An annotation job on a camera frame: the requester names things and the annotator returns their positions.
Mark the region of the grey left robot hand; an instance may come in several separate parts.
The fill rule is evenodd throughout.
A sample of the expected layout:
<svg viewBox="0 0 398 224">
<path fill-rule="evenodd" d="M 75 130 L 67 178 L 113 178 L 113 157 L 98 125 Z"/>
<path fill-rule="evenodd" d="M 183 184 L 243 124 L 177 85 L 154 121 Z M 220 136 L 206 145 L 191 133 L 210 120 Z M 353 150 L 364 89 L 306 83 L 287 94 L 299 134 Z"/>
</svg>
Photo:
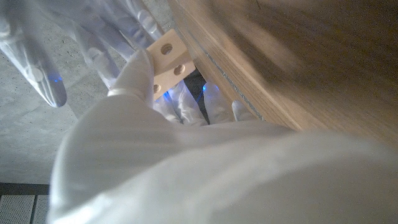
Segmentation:
<svg viewBox="0 0 398 224">
<path fill-rule="evenodd" d="M 265 121 L 171 123 L 153 109 L 150 53 L 69 130 L 50 223 L 396 223 L 397 153 Z"/>
</svg>

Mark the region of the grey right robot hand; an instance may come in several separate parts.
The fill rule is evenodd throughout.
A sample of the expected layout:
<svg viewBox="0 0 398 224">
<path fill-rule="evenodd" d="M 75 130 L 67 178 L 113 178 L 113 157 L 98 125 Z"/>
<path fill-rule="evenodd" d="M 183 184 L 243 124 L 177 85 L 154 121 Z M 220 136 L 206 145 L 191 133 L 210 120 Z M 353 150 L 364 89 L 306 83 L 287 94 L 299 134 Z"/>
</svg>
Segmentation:
<svg viewBox="0 0 398 224">
<path fill-rule="evenodd" d="M 128 60 L 164 32 L 143 1 L 1 1 L 1 52 L 54 108 L 67 101 L 59 71 L 39 40 L 38 17 L 63 29 L 79 46 L 87 66 L 111 88 L 119 70 L 108 48 Z"/>
</svg>

